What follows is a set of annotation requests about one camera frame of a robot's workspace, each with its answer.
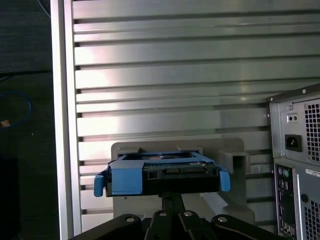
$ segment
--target dark floor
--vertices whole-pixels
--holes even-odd
[[[0,76],[4,73],[52,69],[50,18],[37,0],[0,2]],[[0,156],[17,163],[20,236],[23,240],[59,239],[57,169],[52,73],[0,77],[0,96],[20,91],[30,98],[32,112],[20,125],[0,128]],[[17,94],[0,98],[0,121],[12,123],[28,110]]]

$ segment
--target blue hard drive caddy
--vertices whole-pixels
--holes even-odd
[[[141,152],[118,156],[94,179],[94,196],[228,192],[229,173],[195,151]]]

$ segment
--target black mount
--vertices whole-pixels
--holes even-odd
[[[284,238],[230,215],[217,215],[211,222],[185,209],[181,194],[164,193],[162,210],[141,220],[123,214],[71,240],[283,240]]]

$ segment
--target ventilation grille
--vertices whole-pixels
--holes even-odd
[[[311,208],[304,208],[306,240],[320,239],[320,208],[319,204],[311,201]]]
[[[320,161],[320,106],[310,104],[305,110],[306,140],[309,159]]]

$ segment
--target computer tower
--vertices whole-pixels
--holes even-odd
[[[278,233],[320,240],[320,84],[267,100]]]

